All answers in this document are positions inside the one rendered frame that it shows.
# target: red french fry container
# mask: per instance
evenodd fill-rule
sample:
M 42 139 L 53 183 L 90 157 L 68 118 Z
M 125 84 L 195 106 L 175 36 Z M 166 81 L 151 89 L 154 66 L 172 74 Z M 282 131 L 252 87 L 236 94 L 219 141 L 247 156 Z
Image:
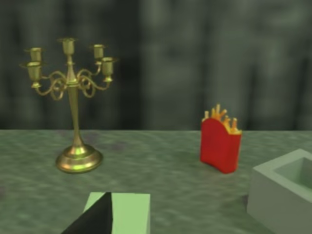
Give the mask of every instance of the red french fry container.
M 238 167 L 241 134 L 229 134 L 218 120 L 207 118 L 201 123 L 200 161 L 222 173 L 232 173 Z

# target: candelabra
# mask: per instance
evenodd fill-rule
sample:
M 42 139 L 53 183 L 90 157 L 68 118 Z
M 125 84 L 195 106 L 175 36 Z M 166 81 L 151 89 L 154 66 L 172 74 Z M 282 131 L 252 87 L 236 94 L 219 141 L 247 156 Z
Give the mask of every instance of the candelabra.
M 95 44 L 92 46 L 94 51 L 95 65 L 97 71 L 92 73 L 87 69 L 81 69 L 75 74 L 73 54 L 75 52 L 75 39 L 59 39 L 63 45 L 63 52 L 67 56 L 67 74 L 61 71 L 54 71 L 50 75 L 43 76 L 41 73 L 42 66 L 42 48 L 33 47 L 26 52 L 30 53 L 31 62 L 22 65 L 27 68 L 29 78 L 32 81 L 32 88 L 41 95 L 50 94 L 54 100 L 61 100 L 65 91 L 68 93 L 69 104 L 74 126 L 74 140 L 70 147 L 67 147 L 56 159 L 56 166 L 68 173 L 82 173 L 96 168 L 103 160 L 103 155 L 94 147 L 85 144 L 81 138 L 78 122 L 78 91 L 87 98 L 92 98 L 96 90 L 107 90 L 113 81 L 113 63 L 115 58 L 104 57 L 104 45 Z M 104 86 L 97 85 L 93 77 L 102 72 L 104 76 Z M 47 90 L 41 90 L 40 81 L 47 79 L 50 86 Z

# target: blurry background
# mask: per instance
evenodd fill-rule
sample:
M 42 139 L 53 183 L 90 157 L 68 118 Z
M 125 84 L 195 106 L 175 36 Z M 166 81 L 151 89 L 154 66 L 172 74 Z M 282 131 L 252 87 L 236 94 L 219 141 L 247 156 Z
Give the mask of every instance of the blurry background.
M 84 129 L 198 130 L 217 103 L 244 130 L 312 130 L 311 11 L 307 0 L 3 0 L 0 128 L 71 129 L 68 99 L 31 89 L 25 48 L 42 46 L 44 72 L 64 70 L 57 38 L 120 58 L 115 81 L 81 96 Z

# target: open gray container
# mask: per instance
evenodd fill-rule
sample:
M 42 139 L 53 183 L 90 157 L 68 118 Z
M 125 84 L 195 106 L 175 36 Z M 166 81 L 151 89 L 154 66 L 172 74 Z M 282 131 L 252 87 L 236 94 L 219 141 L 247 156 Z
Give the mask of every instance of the open gray container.
M 276 234 L 312 234 L 312 155 L 298 149 L 254 167 L 247 213 Z

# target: table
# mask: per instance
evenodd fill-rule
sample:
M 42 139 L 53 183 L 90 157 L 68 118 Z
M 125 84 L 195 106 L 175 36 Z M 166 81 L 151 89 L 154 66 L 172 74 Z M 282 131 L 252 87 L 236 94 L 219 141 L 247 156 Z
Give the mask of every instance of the table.
M 244 132 L 239 169 L 224 175 L 199 162 L 197 131 L 82 135 L 105 162 L 71 175 L 54 163 L 72 131 L 0 131 L 0 233 L 59 234 L 90 192 L 111 191 L 151 194 L 153 234 L 270 234 L 245 211 L 251 168 L 298 148 L 312 152 L 312 132 Z

